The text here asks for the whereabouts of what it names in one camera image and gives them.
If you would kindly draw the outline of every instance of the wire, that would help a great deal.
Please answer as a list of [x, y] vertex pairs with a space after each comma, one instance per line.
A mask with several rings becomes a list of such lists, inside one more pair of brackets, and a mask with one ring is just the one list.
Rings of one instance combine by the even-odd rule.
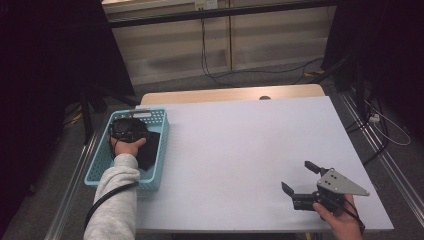
[[326, 201], [328, 201], [330, 204], [332, 204], [333, 206], [341, 209], [343, 212], [345, 212], [347, 215], [351, 216], [353, 219], [355, 219], [358, 224], [359, 224], [359, 230], [361, 231], [361, 235], [364, 234], [365, 231], [365, 225], [364, 223], [361, 221], [361, 219], [359, 218], [359, 215], [355, 215], [353, 214], [351, 211], [347, 210], [344, 206], [340, 206], [338, 203], [334, 202], [333, 200], [331, 200], [330, 198], [327, 198], [326, 196], [322, 195], [321, 198], [325, 199]]
[[223, 77], [226, 77], [226, 76], [229, 76], [229, 75], [232, 75], [232, 74], [238, 74], [238, 73], [271, 73], [271, 74], [278, 74], [278, 73], [287, 73], [287, 72], [292, 72], [292, 71], [296, 71], [296, 70], [299, 70], [299, 69], [303, 69], [302, 70], [302, 75], [299, 77], [299, 79], [297, 79], [294, 83], [292, 83], [294, 85], [294, 84], [298, 83], [300, 80], [302, 80], [303, 75], [305, 73], [305, 68], [309, 64], [311, 64], [311, 63], [313, 63], [315, 61], [318, 61], [318, 60], [322, 60], [323, 59], [322, 57], [315, 58], [315, 59], [313, 59], [311, 61], [308, 61], [305, 64], [302, 64], [301, 66], [298, 66], [298, 67], [295, 67], [295, 68], [292, 68], [292, 69], [287, 69], [287, 70], [280, 70], [280, 71], [242, 70], [242, 71], [232, 71], [232, 72], [224, 73], [224, 74], [221, 74], [221, 75], [213, 76], [209, 72], [209, 67], [208, 67], [208, 62], [207, 62], [207, 57], [206, 57], [206, 43], [205, 43], [206, 30], [205, 30], [205, 21], [204, 21], [204, 19], [201, 19], [201, 24], [202, 24], [202, 62], [201, 62], [202, 63], [202, 70], [203, 70], [203, 73], [207, 77], [209, 77], [210, 79], [212, 79], [215, 83], [218, 83], [218, 84], [221, 84], [221, 85], [238, 88], [239, 86], [235, 86], [233, 84], [228, 84], [228, 83], [222, 83], [222, 82], [219, 82], [219, 81], [216, 80], [217, 78], [223, 78]]
[[408, 142], [407, 143], [399, 143], [396, 142], [395, 140], [391, 139], [389, 136], [387, 136], [387, 133], [383, 133], [375, 124], [374, 122], [374, 127], [377, 129], [377, 131], [379, 131], [381, 133], [381, 135], [383, 135], [387, 140], [391, 141], [392, 143], [395, 143], [397, 145], [400, 146], [407, 146], [411, 143], [411, 138], [409, 137], [409, 135], [401, 128], [399, 127], [396, 123], [394, 123], [392, 120], [390, 120], [388, 117], [384, 116], [384, 114], [382, 114], [381, 112], [377, 111], [377, 109], [375, 109], [370, 103], [368, 103], [367, 101], [365, 101], [365, 103], [367, 103], [377, 114], [379, 114], [380, 116], [382, 116], [384, 119], [386, 119], [387, 121], [389, 121], [391, 124], [393, 124], [395, 127], [397, 127], [403, 134], [405, 134], [405, 136], [408, 138]]
[[88, 223], [90, 222], [91, 217], [93, 216], [94, 212], [100, 207], [100, 205], [102, 205], [106, 200], [108, 200], [109, 198], [115, 196], [116, 194], [123, 192], [127, 189], [131, 189], [133, 187], [137, 187], [138, 186], [138, 182], [133, 182], [133, 183], [129, 183], [126, 185], [122, 185], [120, 187], [117, 187], [113, 190], [111, 190], [110, 192], [106, 193], [105, 195], [103, 195], [99, 200], [97, 200], [97, 202], [90, 208], [90, 210], [87, 213], [87, 216], [85, 218], [85, 223], [84, 223], [84, 230], [87, 228]]
[[204, 19], [201, 19], [201, 23], [202, 23], [202, 70], [203, 70], [203, 73], [204, 73], [207, 77], [209, 77], [210, 79], [212, 79], [212, 81], [214, 81], [214, 82], [215, 82], [215, 83], [217, 83], [217, 84], [224, 85], [224, 86], [230, 86], [230, 87], [238, 88], [238, 86], [235, 86], [235, 85], [233, 85], [233, 84], [222, 83], [222, 82], [217, 81], [217, 80], [215, 79], [216, 77], [213, 77], [213, 76], [211, 75], [211, 73], [209, 72], [209, 68], [208, 68], [208, 61], [207, 61], [207, 58], [206, 58], [206, 43], [205, 43], [205, 35], [206, 35], [206, 31], [205, 31], [205, 20], [204, 20]]
[[[383, 108], [381, 107], [381, 102], [380, 102], [380, 100], [377, 98], [377, 103], [378, 103], [378, 107], [379, 107], [379, 109], [380, 109], [380, 111], [381, 111], [381, 113], [383, 113]], [[385, 119], [383, 118], [383, 119], [381, 119], [381, 121], [380, 121], [380, 124], [381, 124], [381, 126], [383, 127], [383, 131], [386, 133], [386, 136], [389, 136], [389, 131], [388, 131], [388, 129], [387, 129], [387, 124], [386, 124], [386, 121], [385, 121]], [[389, 144], [389, 142], [387, 141], [387, 138], [384, 138], [383, 139], [383, 142], [382, 142], [382, 144], [381, 144], [381, 146], [380, 146], [380, 148], [374, 153], [374, 155], [372, 155], [370, 158], [368, 158], [366, 161], [364, 161], [364, 162], [362, 162], [362, 165], [365, 167], [366, 165], [368, 165], [372, 160], [374, 160], [378, 155], [380, 155], [383, 151], [384, 151], [384, 149], [386, 149], [387, 148], [387, 146], [388, 146], [388, 144]]]

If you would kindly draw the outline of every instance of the hand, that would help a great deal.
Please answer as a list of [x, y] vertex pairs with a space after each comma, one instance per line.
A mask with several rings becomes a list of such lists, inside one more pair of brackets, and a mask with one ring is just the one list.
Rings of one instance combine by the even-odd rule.
[[136, 142], [133, 143], [126, 143], [122, 141], [118, 141], [115, 138], [111, 138], [111, 144], [114, 146], [115, 149], [115, 155], [118, 156], [119, 154], [128, 153], [133, 155], [134, 157], [137, 156], [138, 148], [143, 146], [146, 143], [145, 138], [141, 138]]
[[[350, 194], [345, 195], [346, 201], [349, 201], [352, 203], [353, 206], [355, 206], [355, 203], [353, 202], [353, 196]], [[333, 234], [336, 236], [338, 240], [361, 240], [362, 235], [361, 231], [359, 229], [358, 222], [349, 216], [347, 213], [345, 213], [342, 210], [337, 210], [332, 214], [329, 212], [324, 206], [322, 206], [319, 203], [314, 203], [313, 205], [315, 211], [330, 225], [331, 230], [333, 231]], [[355, 210], [353, 207], [348, 203], [344, 203], [344, 207], [355, 214]]]

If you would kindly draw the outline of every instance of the black curtain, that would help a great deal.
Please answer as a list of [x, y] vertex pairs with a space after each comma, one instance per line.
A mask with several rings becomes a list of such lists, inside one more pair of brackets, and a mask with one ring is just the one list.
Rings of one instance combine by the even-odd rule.
[[383, 98], [405, 125], [424, 139], [424, 84], [420, 61], [424, 57], [424, 3], [395, 0], [356, 1], [340, 5], [327, 42], [323, 69], [349, 55], [335, 74], [336, 86], [346, 90], [355, 82], [356, 63], [373, 94]]
[[64, 108], [90, 84], [134, 91], [98, 0], [0, 0], [0, 69], [2, 236], [49, 162]]

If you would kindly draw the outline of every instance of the basket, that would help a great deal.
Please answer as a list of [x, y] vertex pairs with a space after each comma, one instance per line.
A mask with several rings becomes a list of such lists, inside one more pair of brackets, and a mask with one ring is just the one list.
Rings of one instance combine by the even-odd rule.
[[[112, 113], [107, 126], [109, 126], [113, 120], [121, 117], [134, 117], [141, 119], [146, 123], [147, 129], [149, 131], [158, 132], [161, 134], [155, 165], [150, 167], [147, 171], [138, 169], [140, 171], [140, 180], [139, 186], [137, 187], [137, 189], [141, 191], [159, 190], [169, 130], [166, 110], [162, 108], [150, 108], [117, 111]], [[100, 139], [100, 144], [96, 150], [96, 153], [94, 154], [94, 158], [91, 162], [90, 168], [88, 169], [87, 175], [85, 176], [84, 183], [88, 186], [97, 187], [99, 185], [100, 178], [106, 169], [113, 166], [112, 154], [110, 152], [107, 139], [108, 128], [105, 129], [102, 138]]]

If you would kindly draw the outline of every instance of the white sleeve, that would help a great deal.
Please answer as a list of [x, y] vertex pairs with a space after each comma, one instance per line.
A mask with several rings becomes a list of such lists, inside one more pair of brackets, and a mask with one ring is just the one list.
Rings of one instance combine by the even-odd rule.
[[[115, 165], [107, 169], [97, 187], [94, 203], [111, 190], [140, 179], [137, 160], [130, 154], [120, 154]], [[137, 193], [131, 188], [106, 200], [94, 212], [84, 233], [84, 239], [135, 238]]]

